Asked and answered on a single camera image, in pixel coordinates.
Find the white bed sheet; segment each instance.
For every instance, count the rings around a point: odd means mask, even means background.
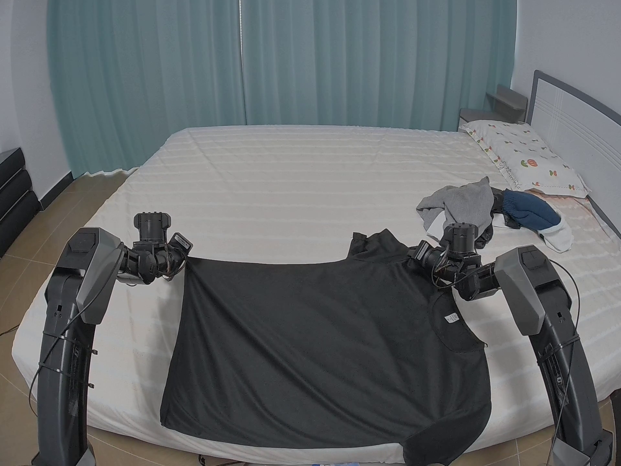
[[[506,188],[494,164],[466,134],[334,126],[191,128],[170,136],[89,221],[126,244],[137,239],[134,214],[164,211],[194,243],[193,255],[221,260],[311,263],[346,256],[352,232],[387,227],[400,241],[426,238],[416,204],[446,184],[488,175]],[[582,296],[579,333],[598,399],[621,387],[621,242],[586,201],[553,198],[573,229],[571,251],[547,249],[529,230],[497,229],[483,261],[535,243],[576,278]],[[560,272],[569,291],[571,282]],[[402,462],[398,444],[357,449],[263,449],[196,439],[159,424],[159,406],[181,314],[182,275],[171,283],[117,283],[97,328],[88,422],[138,439],[259,463]],[[45,287],[17,331],[13,358],[29,382],[37,368]],[[552,423],[545,387],[528,338],[502,293],[458,300],[487,343],[493,410],[471,450]],[[572,309],[575,319],[576,303]]]

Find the black t-shirt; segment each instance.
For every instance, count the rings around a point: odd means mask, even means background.
[[[398,442],[449,464],[491,412],[484,344],[389,230],[346,259],[190,258],[161,423],[202,439],[326,449]]]

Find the headboard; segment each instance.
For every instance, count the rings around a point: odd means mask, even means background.
[[[621,115],[535,71],[526,122],[583,177],[593,207],[621,237]]]

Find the curtain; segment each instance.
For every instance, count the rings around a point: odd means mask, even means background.
[[[245,124],[238,0],[49,0],[70,167],[142,164],[191,126]]]
[[[517,0],[242,0],[248,124],[455,130],[510,84]]]

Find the beige floor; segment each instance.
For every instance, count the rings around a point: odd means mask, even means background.
[[[19,323],[50,273],[66,241],[125,180],[123,173],[83,176],[45,211],[37,214],[0,259],[0,332]],[[30,464],[37,451],[37,423],[27,402],[28,386],[17,370],[14,333],[0,337],[0,466]],[[604,427],[614,430],[610,400],[600,403]],[[539,466],[545,464],[551,429],[464,454],[455,466]],[[196,465],[197,456],[89,428],[98,466]],[[209,465],[225,462],[207,458]]]

